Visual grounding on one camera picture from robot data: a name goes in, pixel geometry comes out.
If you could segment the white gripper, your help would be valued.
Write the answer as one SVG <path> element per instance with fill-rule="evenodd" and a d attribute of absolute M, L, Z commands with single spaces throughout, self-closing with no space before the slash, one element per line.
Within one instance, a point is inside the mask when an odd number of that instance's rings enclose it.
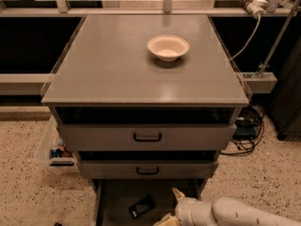
<path fill-rule="evenodd" d="M 178 202 L 175 216 L 166 214 L 152 226 L 216 226 L 211 202 L 202 202 L 185 195 L 176 187 L 172 192 Z"/>

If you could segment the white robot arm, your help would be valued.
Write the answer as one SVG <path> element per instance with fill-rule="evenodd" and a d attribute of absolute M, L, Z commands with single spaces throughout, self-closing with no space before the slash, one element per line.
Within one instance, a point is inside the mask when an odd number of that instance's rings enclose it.
<path fill-rule="evenodd" d="M 229 197 L 213 202 L 186 197 L 178 188 L 175 215 L 170 213 L 152 226 L 301 226 L 300 221 L 262 211 Z"/>

